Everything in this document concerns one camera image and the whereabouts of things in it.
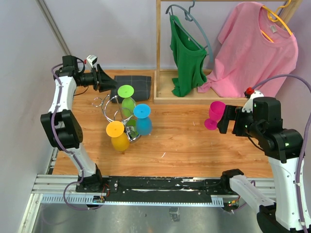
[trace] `dark gray cloth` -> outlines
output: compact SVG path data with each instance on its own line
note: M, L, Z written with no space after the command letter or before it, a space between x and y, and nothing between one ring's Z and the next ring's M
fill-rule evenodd
M120 75L115 76L115 81L117 81L117 88L111 90L110 95L115 96L118 94L118 88L123 85L131 85L134 88L134 94L132 98L135 101L148 100L150 97L151 90L151 77L142 75ZM123 98L118 97L119 103L122 103Z

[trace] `pink cup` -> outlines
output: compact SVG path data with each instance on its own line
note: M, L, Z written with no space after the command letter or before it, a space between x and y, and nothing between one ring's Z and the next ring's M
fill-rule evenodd
M208 115L209 119L206 119L204 122L205 127L208 130L217 129L217 121L219 121L224 114L225 111L225 103L221 101L215 101L210 105Z

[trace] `green shirt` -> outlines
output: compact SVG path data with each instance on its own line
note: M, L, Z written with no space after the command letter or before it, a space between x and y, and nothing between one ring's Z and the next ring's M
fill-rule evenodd
M202 71L207 51L201 45L201 49L199 49L176 25L173 19L181 26L177 16L170 16L172 30L171 49L178 69L178 78L172 79L175 85L172 93L178 97L184 97L193 88L202 86L207 81Z

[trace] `plastic cup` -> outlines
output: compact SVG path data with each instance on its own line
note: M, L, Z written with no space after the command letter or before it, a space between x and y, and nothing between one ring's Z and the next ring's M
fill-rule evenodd
M120 86L118 89L118 95L121 98L124 98L122 101L122 108L127 108L127 109L122 109L123 114L126 117L130 117L131 114L133 114L133 110L135 108L135 100L131 98L131 96L134 94L134 88L131 85L123 85Z
M106 127L106 133L111 137L115 150L125 151L130 146L130 141L124 133L124 125L120 121L112 121Z
M140 135L148 135L152 131L152 122L148 117L150 113L150 107L144 103L134 108L134 115L137 117L136 130Z
M208 130L217 129L217 121L219 121L224 114L225 111L225 103L221 101L215 101L210 105L208 115L209 119L206 119L204 122L205 127Z

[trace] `gray wall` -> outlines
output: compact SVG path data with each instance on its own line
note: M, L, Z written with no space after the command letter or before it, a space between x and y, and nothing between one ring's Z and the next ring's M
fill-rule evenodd
M299 56L296 70L293 74L300 75L311 83L311 2L303 1L298 11L293 16L288 26L294 32L298 47ZM287 78L280 89L277 97L282 103L282 117L284 118L284 127L297 129L302 135L310 115L311 93L307 87L299 80ZM306 189L307 201L309 201L309 210L311 209L311 134L309 134L309 143L307 145L304 183Z
M63 53L34 0L2 1L0 32L0 226L16 233L51 155L40 114L52 103L50 67Z
M104 68L156 67L156 0L46 0L71 53L78 57L96 54ZM161 9L161 67L175 67L171 49L171 28L167 7L173 3L184 8L191 2L163 2ZM277 9L281 2L263 2ZM197 2L191 14L201 24L214 50L219 30L238 2ZM205 41L194 22L183 26L202 45Z

